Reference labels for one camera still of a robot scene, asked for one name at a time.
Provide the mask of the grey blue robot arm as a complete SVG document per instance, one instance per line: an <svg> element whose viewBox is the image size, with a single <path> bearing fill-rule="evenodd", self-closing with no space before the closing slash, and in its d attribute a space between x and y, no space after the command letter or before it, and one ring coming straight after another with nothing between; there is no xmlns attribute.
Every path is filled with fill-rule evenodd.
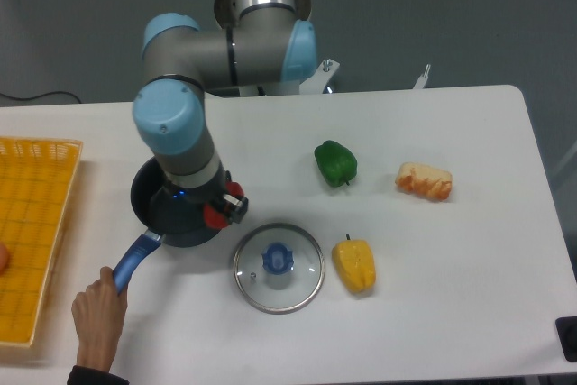
<svg viewBox="0 0 577 385"><path fill-rule="evenodd" d="M231 188L206 121L207 92L296 83L316 70L316 35L295 0L233 0L236 22L203 31L182 14L162 14L146 26L145 84L133 120L153 153L153 176L134 181L133 207L149 227L180 233L236 223L247 198Z"/></svg>

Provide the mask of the person's hand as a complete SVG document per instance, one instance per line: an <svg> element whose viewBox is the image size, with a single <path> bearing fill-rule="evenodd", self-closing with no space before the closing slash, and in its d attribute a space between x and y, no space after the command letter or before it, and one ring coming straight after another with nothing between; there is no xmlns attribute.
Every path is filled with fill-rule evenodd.
<svg viewBox="0 0 577 385"><path fill-rule="evenodd" d="M78 336L78 366L110 372L127 308L127 289L118 292L113 270L103 267L99 279L79 292L72 303Z"/></svg>

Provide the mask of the dark sleeve forearm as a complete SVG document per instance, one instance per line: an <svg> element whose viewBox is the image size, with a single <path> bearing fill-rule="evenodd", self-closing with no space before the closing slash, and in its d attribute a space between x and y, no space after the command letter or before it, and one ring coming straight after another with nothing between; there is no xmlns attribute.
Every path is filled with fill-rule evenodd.
<svg viewBox="0 0 577 385"><path fill-rule="evenodd" d="M75 365L67 379L68 385L129 385L130 382L107 371Z"/></svg>

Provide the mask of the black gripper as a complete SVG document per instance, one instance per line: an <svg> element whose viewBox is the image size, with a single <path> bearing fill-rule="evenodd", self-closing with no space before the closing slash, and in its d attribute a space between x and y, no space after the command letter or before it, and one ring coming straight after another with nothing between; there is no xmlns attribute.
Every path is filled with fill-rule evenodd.
<svg viewBox="0 0 577 385"><path fill-rule="evenodd" d="M165 175L161 176L159 190L152 195L151 217L168 218L177 212L192 212L193 206L203 208L208 204L224 216L228 224L239 224L248 211L249 200L244 195L232 195L227 184L232 180L229 170L218 172L207 184L185 188L178 186Z"/></svg>

